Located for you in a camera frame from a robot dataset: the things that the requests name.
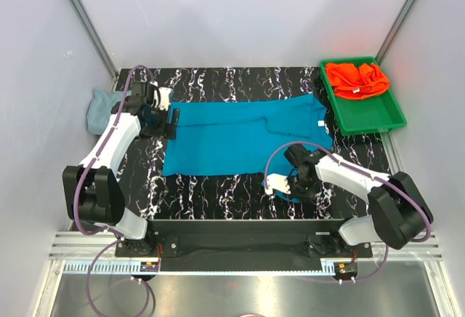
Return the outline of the teal blue t shirt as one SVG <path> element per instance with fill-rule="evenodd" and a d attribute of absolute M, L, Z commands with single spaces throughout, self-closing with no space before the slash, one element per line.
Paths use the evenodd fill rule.
<path fill-rule="evenodd" d="M 282 146 L 293 141 L 330 149 L 326 107 L 314 95 L 254 102 L 174 103 L 176 137 L 166 147 L 163 175 L 196 177 L 288 174 Z"/>

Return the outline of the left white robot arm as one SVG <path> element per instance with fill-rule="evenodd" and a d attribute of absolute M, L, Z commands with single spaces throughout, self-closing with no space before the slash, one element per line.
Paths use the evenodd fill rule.
<path fill-rule="evenodd" d="M 67 166 L 62 183 L 69 218 L 86 236 L 109 231 L 142 256 L 157 247 L 157 233 L 126 205 L 116 174 L 137 137 L 174 140 L 180 111 L 171 106 L 173 90 L 153 82 L 136 82 L 111 108 L 97 144 L 77 166 Z"/>

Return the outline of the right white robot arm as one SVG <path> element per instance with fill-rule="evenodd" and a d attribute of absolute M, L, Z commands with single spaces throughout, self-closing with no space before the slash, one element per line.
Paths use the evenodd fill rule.
<path fill-rule="evenodd" d="M 300 143 L 290 145 L 284 156 L 296 169 L 282 190 L 292 198 L 302 199 L 316 182 L 326 182 L 368 205 L 368 215 L 345 221 L 330 237 L 334 254 L 346 256 L 365 242 L 383 242 L 400 250 L 412 241 L 430 237 L 434 218 L 409 174 L 371 171 L 322 148 L 311 152 Z"/>

